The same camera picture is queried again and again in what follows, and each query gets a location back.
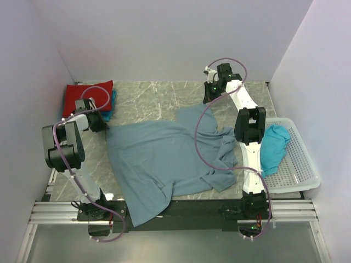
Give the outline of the grey-blue t-shirt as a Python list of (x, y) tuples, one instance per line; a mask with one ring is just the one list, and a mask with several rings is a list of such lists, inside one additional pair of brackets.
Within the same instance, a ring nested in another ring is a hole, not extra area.
[(178, 109), (175, 121), (111, 127), (106, 143), (134, 226), (160, 214), (174, 196), (222, 192), (236, 183), (234, 130), (219, 129), (204, 104)]

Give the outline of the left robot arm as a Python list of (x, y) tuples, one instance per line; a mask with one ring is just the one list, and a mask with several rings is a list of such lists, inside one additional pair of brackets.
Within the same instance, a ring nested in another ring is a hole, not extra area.
[(110, 207), (84, 164), (81, 133), (88, 130), (98, 133), (108, 130), (108, 125), (93, 98), (78, 99), (68, 118), (42, 128), (44, 158), (47, 166), (62, 173), (78, 192), (80, 201), (71, 202), (78, 214), (93, 221), (106, 220)]

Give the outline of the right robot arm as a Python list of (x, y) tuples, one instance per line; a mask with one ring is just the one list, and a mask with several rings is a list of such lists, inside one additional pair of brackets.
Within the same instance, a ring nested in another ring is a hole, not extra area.
[(232, 72), (229, 63), (220, 64), (215, 70), (206, 66), (204, 74), (207, 81), (203, 102), (207, 104), (228, 94), (238, 110), (234, 135), (240, 145), (244, 167), (241, 214), (248, 219), (258, 219), (268, 210), (261, 168), (266, 110), (253, 101), (244, 81)]

